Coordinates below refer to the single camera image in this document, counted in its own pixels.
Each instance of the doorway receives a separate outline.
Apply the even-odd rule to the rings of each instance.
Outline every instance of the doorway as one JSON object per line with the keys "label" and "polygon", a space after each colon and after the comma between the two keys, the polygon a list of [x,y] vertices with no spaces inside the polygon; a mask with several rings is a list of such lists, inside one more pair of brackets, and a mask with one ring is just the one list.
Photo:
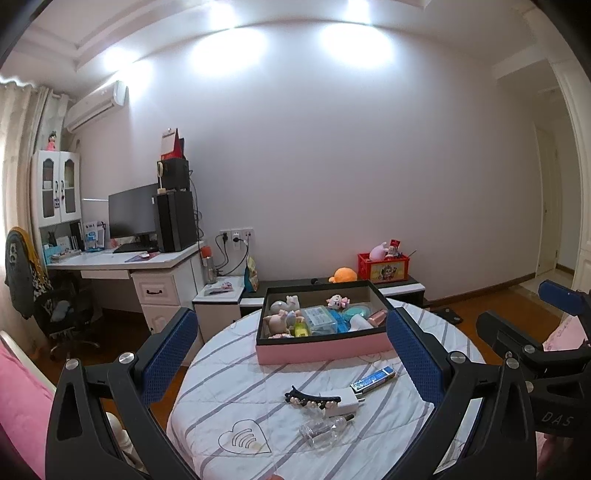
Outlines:
{"label": "doorway", "polygon": [[560,250],[562,227],[562,183],[558,149],[554,135],[536,127],[538,156],[542,176],[542,234],[540,254],[535,275],[550,272],[556,268]]}

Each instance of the plush toy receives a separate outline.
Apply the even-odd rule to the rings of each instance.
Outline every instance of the plush toy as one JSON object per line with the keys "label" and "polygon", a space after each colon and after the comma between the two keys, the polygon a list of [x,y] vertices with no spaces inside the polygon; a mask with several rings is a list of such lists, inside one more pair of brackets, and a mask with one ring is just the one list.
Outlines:
{"label": "plush toy", "polygon": [[287,305],[287,303],[285,303],[282,300],[277,300],[273,302],[273,305],[271,305],[269,311],[271,312],[271,314],[277,315],[281,310],[287,311],[288,308],[289,306]]}
{"label": "plush toy", "polygon": [[277,335],[279,333],[290,332],[289,328],[287,328],[286,319],[287,312],[285,310],[280,310],[280,312],[275,315],[269,315],[268,317],[264,317],[263,322],[265,322],[269,327],[269,333],[271,335]]}
{"label": "plush toy", "polygon": [[286,300],[288,312],[295,312],[300,309],[300,299],[298,299],[297,295],[293,295],[292,297],[288,295]]}
{"label": "plush toy", "polygon": [[334,277],[329,278],[330,283],[343,283],[346,281],[355,281],[357,280],[357,273],[347,267],[343,267],[338,269],[335,272]]}
{"label": "plush toy", "polygon": [[384,242],[383,244],[372,248],[372,251],[369,253],[369,259],[373,262],[381,262],[386,258],[387,253],[388,242]]}
{"label": "plush toy", "polygon": [[276,335],[272,335],[269,338],[293,338],[294,336],[290,333],[278,333]]}
{"label": "plush toy", "polygon": [[304,321],[304,317],[301,314],[301,311],[296,310],[294,312],[285,312],[282,310],[283,313],[285,313],[285,322],[288,326],[288,328],[292,328],[298,321]]}
{"label": "plush toy", "polygon": [[271,308],[269,309],[269,311],[273,315],[276,315],[281,310],[285,310],[286,312],[294,312],[294,311],[300,309],[300,301],[299,301],[297,295],[293,295],[292,297],[290,297],[288,295],[286,300],[287,300],[287,302],[284,302],[282,300],[274,301],[273,305],[271,305]]}
{"label": "plush toy", "polygon": [[330,310],[341,310],[349,306],[349,299],[340,295],[332,295],[331,298],[326,300],[326,303],[328,303]]}

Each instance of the orange plush toy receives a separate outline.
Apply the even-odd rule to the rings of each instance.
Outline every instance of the orange plush toy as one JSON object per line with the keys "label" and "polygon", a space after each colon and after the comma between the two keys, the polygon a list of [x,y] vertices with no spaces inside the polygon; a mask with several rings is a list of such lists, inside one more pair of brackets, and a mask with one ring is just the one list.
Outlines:
{"label": "orange plush toy", "polygon": [[347,267],[343,267],[343,268],[338,269],[335,272],[335,276],[329,278],[330,283],[343,283],[346,281],[355,281],[355,280],[357,280],[357,273],[355,273],[354,270],[351,270],[350,268],[347,268]]}

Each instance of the white door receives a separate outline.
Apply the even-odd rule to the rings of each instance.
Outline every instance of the white door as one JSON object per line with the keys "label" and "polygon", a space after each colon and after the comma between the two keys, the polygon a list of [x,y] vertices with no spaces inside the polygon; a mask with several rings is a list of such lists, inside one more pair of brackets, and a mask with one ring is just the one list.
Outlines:
{"label": "white door", "polygon": [[82,218],[80,210],[80,156],[60,153],[60,213],[62,222]]}
{"label": "white door", "polygon": [[37,216],[39,226],[56,225],[61,222],[60,153],[40,151],[37,157]]}
{"label": "white door", "polygon": [[542,238],[536,271],[536,274],[540,275],[553,270],[558,259],[562,224],[562,186],[554,137],[541,128],[536,128],[535,131],[542,171]]}

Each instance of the white cabinet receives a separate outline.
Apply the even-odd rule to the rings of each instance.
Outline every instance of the white cabinet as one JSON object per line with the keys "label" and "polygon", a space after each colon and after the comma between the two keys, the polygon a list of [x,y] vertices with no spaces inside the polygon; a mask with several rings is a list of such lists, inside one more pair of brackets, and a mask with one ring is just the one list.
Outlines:
{"label": "white cabinet", "polygon": [[[131,274],[150,333],[161,332],[180,307],[191,308],[197,288],[203,286],[199,253],[169,270],[140,270]],[[200,331],[183,361],[189,366],[203,346]]]}
{"label": "white cabinet", "polygon": [[37,226],[80,220],[80,156],[41,150],[35,160],[31,197]]}

